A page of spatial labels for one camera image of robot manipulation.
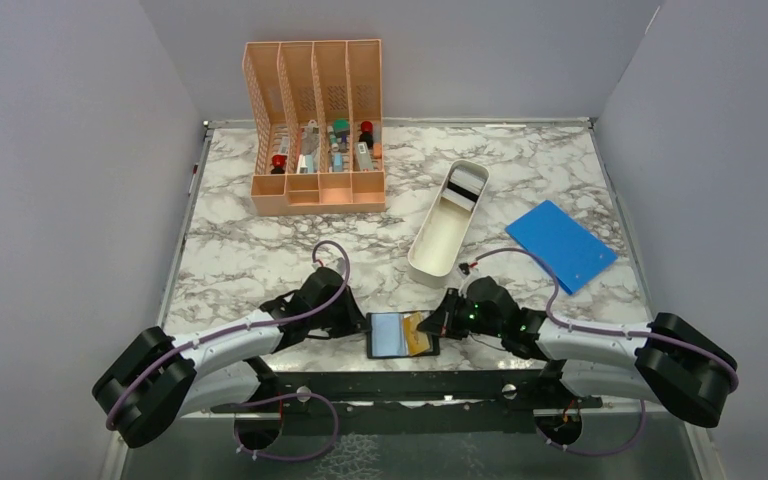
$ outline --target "peach plastic storage rack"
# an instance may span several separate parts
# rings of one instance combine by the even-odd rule
[[[354,159],[361,122],[381,128],[381,40],[248,43],[243,72],[257,126],[251,196],[259,215],[384,211],[386,152],[373,171],[358,171]],[[326,126],[338,118],[351,126],[349,148],[343,172],[329,173]],[[300,130],[310,120],[319,125],[319,172],[297,174]],[[286,173],[271,174],[283,136]]]

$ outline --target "white plastic container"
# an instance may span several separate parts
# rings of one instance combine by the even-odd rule
[[[449,178],[456,168],[465,169],[484,179],[484,187],[478,194],[478,200],[472,211],[443,198]],[[408,275],[413,280],[434,288],[446,286],[446,277],[455,266],[466,231],[478,209],[489,180],[490,172],[481,165],[467,160],[457,160],[452,163],[431,209],[428,210],[425,222],[408,252]]]

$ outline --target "green object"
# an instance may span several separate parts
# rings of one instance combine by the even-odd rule
[[[349,131],[349,121],[345,118],[338,118],[337,120],[334,120],[334,131],[335,132],[348,132]]]

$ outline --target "table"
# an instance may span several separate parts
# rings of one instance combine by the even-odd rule
[[[504,227],[543,200],[552,200],[619,256],[605,272],[555,311],[613,323],[648,319],[644,299],[590,131],[584,126],[393,126],[382,133],[387,211],[377,214],[259,217],[249,198],[257,154],[254,129],[218,129],[201,185],[164,328],[170,335],[221,325],[264,300],[298,288],[312,272],[320,239],[342,244],[352,262],[350,285],[361,311],[431,310],[445,289],[407,276],[407,253],[452,161],[468,159],[491,172],[488,190],[459,259],[514,246]],[[326,264],[336,252],[322,251]],[[551,293],[545,273],[524,255],[482,261],[482,273],[520,305],[543,309]],[[457,285],[457,275],[449,285]],[[498,340],[482,337],[498,346]],[[369,360],[366,340],[353,335],[308,340],[265,357],[276,371],[510,369],[539,365],[472,339],[441,342],[438,357]]]

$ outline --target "black wire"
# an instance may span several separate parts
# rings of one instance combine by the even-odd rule
[[[479,340],[479,339],[475,338],[475,335],[473,335],[473,334],[471,334],[471,333],[469,334],[469,338],[471,338],[471,339],[475,340],[476,342],[478,342],[478,343],[480,343],[480,344],[484,345],[485,347],[490,347],[490,348],[492,348],[493,350],[498,350],[498,351],[500,351],[500,352],[507,352],[507,350],[505,350],[504,348],[494,347],[493,345],[490,345],[489,343],[486,343],[486,342],[482,342],[481,340]]]

